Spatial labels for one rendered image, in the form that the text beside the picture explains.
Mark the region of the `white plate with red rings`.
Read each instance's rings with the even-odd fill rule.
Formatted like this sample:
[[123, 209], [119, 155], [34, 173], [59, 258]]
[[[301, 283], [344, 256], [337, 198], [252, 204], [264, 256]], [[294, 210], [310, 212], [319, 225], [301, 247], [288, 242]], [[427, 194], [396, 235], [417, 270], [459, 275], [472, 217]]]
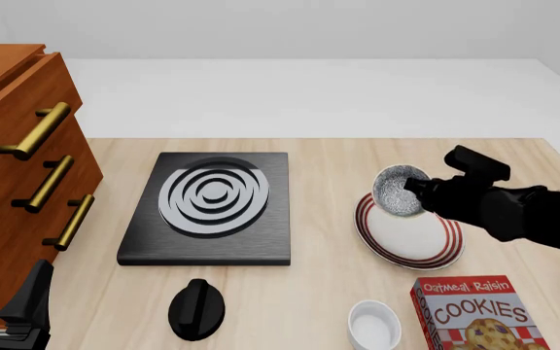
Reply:
[[454, 264], [465, 250], [463, 230], [430, 212], [398, 218], [377, 207], [371, 194], [357, 203], [356, 232], [376, 256], [412, 270], [438, 270]]

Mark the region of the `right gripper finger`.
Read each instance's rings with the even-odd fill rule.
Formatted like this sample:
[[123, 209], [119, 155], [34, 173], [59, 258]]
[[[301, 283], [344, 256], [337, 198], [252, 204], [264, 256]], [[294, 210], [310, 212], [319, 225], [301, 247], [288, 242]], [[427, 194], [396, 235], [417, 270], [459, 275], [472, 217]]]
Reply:
[[432, 180], [421, 180], [408, 177], [403, 188], [415, 194], [418, 200], [424, 200], [432, 192]]

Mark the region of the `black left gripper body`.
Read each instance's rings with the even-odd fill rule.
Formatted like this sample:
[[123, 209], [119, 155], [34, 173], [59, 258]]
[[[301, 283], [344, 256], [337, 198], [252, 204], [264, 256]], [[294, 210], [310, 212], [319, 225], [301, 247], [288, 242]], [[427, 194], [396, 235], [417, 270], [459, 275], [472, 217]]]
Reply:
[[0, 350], [46, 350], [51, 335], [30, 325], [0, 329]]

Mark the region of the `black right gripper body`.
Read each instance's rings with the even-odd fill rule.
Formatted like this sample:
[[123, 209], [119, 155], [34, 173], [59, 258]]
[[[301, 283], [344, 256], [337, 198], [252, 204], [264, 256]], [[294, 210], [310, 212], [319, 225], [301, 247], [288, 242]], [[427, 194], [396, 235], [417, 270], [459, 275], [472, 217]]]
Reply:
[[491, 183], [462, 176], [434, 179], [425, 191], [425, 209], [441, 218], [482, 228], [480, 202], [491, 187]]

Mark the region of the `black speckled patterned bowl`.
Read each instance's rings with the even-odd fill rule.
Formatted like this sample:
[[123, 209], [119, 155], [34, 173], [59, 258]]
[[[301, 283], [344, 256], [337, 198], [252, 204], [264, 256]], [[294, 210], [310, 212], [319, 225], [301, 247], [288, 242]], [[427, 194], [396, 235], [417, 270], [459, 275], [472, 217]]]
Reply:
[[413, 165], [391, 165], [384, 168], [373, 180], [371, 196], [375, 205], [397, 218], [413, 218], [422, 215], [422, 208], [416, 194], [407, 191], [406, 180], [431, 180], [420, 168]]

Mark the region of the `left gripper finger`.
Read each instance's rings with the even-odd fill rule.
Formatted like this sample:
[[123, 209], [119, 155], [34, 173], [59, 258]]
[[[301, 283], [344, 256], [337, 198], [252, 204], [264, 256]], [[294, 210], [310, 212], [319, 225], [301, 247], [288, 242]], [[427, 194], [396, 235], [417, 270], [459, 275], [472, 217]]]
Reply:
[[53, 266], [38, 260], [17, 293], [0, 311], [8, 326], [29, 325], [32, 329], [50, 329], [49, 296]]

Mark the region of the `round black stove knob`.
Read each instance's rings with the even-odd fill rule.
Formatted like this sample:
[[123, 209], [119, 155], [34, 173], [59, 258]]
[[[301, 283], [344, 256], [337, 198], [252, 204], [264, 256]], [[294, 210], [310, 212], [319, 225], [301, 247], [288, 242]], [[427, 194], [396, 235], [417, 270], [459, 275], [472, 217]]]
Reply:
[[168, 323], [181, 339], [199, 341], [216, 332], [225, 315], [226, 305], [221, 292], [205, 279], [192, 279], [172, 299]]

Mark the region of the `flat black stove plate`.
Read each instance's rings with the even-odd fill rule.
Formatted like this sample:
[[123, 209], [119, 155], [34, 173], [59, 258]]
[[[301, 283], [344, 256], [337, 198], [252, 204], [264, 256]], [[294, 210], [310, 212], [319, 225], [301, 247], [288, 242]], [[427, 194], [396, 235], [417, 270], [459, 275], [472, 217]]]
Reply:
[[117, 262], [290, 264], [288, 155], [159, 154]]

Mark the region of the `oatmeal raisin cookies box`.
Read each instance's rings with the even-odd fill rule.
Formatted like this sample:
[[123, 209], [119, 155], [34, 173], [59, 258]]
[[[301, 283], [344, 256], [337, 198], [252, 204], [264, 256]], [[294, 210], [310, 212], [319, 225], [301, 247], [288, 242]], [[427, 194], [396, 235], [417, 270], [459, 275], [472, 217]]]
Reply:
[[550, 350], [505, 275], [421, 277], [410, 296], [429, 350]]

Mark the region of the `white ramekin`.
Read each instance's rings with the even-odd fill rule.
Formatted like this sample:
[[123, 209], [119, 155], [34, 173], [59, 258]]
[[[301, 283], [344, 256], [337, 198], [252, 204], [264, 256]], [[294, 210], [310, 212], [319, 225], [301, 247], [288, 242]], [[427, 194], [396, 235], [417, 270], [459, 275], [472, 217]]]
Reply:
[[365, 299], [350, 309], [347, 332], [354, 350], [394, 350], [401, 342], [402, 326], [388, 305]]

